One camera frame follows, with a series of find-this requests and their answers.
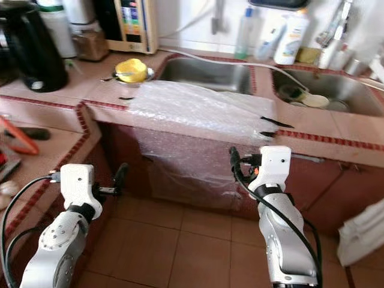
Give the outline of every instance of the white bottle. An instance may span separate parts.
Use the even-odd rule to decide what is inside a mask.
[[[298,11],[287,19],[287,28],[281,38],[274,56],[277,64],[292,65],[295,63],[303,36],[310,23],[306,9]]]
[[[40,16],[62,58],[76,57],[67,15],[62,0],[38,0]]]
[[[275,17],[269,19],[265,25],[265,31],[262,33],[263,37],[256,46],[253,54],[257,61],[267,61],[272,57],[278,41],[284,32],[286,20],[283,17]]]
[[[72,24],[90,24],[96,19],[92,0],[63,0],[68,20]]]

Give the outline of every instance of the black kettle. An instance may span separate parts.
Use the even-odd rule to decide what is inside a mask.
[[[10,55],[30,90],[51,92],[67,84],[65,65],[37,5],[26,1],[0,2],[0,25]]]

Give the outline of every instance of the wall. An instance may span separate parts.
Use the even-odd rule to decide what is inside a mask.
[[[225,31],[212,35],[211,18],[215,0],[157,0],[159,35],[165,35],[160,38],[161,45],[233,53],[239,29],[239,20],[248,6],[248,1],[224,1]],[[308,6],[311,25],[305,35],[303,46],[319,48],[315,38],[327,27],[338,3],[339,1],[336,0],[312,0]],[[202,7],[205,7],[203,9],[204,13],[198,21],[179,33],[167,35],[188,23],[195,15],[199,14]],[[350,47],[360,46],[361,48],[360,44],[365,43],[366,37],[374,39],[373,41],[383,38],[384,31],[378,28],[384,25],[384,18],[381,16],[384,1],[355,0],[353,7],[353,14],[349,24],[350,35],[348,41]],[[259,19],[261,20],[256,22],[256,27],[250,36],[250,46],[256,45],[263,27],[265,30],[268,21],[273,21],[274,16],[292,13],[269,8],[257,9],[259,9]]]

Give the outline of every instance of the white hose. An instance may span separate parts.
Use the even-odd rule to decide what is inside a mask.
[[[164,37],[167,37],[167,36],[171,36],[173,34],[176,34],[182,30],[184,30],[185,28],[189,27],[190,25],[192,25],[194,22],[198,21],[198,19],[203,15],[203,12],[205,10],[205,7],[209,4],[211,0],[206,0],[201,9],[199,10],[199,12],[196,13],[195,16],[192,17],[191,20],[189,20],[185,25],[182,25],[180,26],[179,28],[175,29],[174,31],[172,32],[169,32],[169,33],[166,33],[166,34],[162,34],[162,35],[159,35],[160,38],[164,38]]]
[[[210,63],[215,63],[215,64],[225,64],[225,65],[245,65],[245,66],[256,66],[256,67],[264,67],[264,68],[272,69],[272,70],[275,70],[275,71],[280,72],[281,74],[284,74],[285,76],[287,76],[287,77],[290,78],[291,80],[295,81],[298,85],[300,85],[301,87],[303,87],[303,89],[304,89],[306,92],[309,92],[309,89],[308,89],[304,84],[302,84],[299,80],[297,80],[297,79],[294,78],[292,75],[290,75],[289,73],[285,72],[284,70],[282,70],[282,69],[280,69],[280,68],[277,68],[277,67],[275,67],[275,66],[272,66],[272,65],[261,64],[261,63],[249,63],[249,62],[224,62],[224,61],[215,61],[215,60],[205,59],[205,58],[202,58],[202,57],[193,55],[193,54],[189,54],[189,53],[187,53],[187,52],[178,51],[178,50],[173,50],[173,49],[162,49],[162,48],[160,48],[159,50],[161,50],[161,51],[166,51],[166,52],[171,52],[171,53],[178,53],[178,54],[182,54],[182,55],[184,55],[184,56],[188,56],[188,57],[191,57],[191,58],[194,58],[194,59],[197,59],[197,60],[201,60],[201,61],[205,61],[205,62],[210,62]]]

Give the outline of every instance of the double sink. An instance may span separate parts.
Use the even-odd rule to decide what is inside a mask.
[[[349,108],[348,113],[384,116],[384,111],[373,90],[358,80],[338,74],[284,70],[308,87],[312,94],[325,96],[330,101],[345,103]],[[215,91],[252,95],[250,71],[250,68],[245,65],[226,65],[191,58],[175,58],[167,61],[157,79],[194,84]],[[275,91],[279,91],[283,85],[297,86],[293,80],[278,71],[272,72],[272,78]]]

